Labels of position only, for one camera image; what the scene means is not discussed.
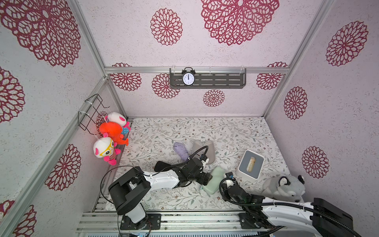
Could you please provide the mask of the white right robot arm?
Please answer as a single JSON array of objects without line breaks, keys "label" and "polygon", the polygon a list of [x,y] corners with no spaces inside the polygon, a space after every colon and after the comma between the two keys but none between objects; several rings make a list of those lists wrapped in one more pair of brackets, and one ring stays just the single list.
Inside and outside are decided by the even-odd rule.
[{"label": "white right robot arm", "polygon": [[284,228],[297,229],[317,237],[358,237],[353,218],[348,213],[325,201],[302,199],[304,178],[277,176],[265,181],[261,195],[247,193],[231,172],[219,184],[224,201],[243,209],[239,214],[243,229],[264,229],[260,237],[268,237]]}]

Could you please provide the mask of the mint umbrella case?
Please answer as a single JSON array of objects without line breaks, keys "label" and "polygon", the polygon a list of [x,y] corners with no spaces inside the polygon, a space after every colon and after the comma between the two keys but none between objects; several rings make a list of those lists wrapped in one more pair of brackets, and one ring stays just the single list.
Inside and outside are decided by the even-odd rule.
[{"label": "mint umbrella case", "polygon": [[226,172],[227,171],[221,168],[220,166],[215,167],[211,172],[211,180],[208,182],[207,185],[201,186],[202,190],[204,190],[209,195],[215,194],[217,191],[219,191],[219,185],[221,181],[224,178],[226,178]]}]

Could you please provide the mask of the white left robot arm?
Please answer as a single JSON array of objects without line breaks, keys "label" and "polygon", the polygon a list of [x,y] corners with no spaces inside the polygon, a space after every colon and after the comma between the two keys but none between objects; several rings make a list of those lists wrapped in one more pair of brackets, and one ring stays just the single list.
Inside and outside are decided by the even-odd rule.
[{"label": "white left robot arm", "polygon": [[212,179],[210,173],[203,171],[207,163],[206,155],[191,155],[182,164],[168,166],[158,162],[160,172],[145,172],[139,166],[131,168],[108,187],[117,214],[126,216],[134,225],[144,225],[148,215],[141,201],[150,191],[183,188],[192,182],[206,186]]}]

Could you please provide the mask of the black umbrella case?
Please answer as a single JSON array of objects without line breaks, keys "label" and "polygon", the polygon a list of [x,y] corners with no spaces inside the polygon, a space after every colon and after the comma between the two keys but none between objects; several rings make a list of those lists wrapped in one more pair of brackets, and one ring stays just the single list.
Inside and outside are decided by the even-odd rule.
[{"label": "black umbrella case", "polygon": [[177,167],[172,166],[172,165],[165,163],[165,162],[162,162],[162,161],[158,161],[154,167],[155,172],[166,172],[169,170],[176,170],[176,169],[177,169]]}]

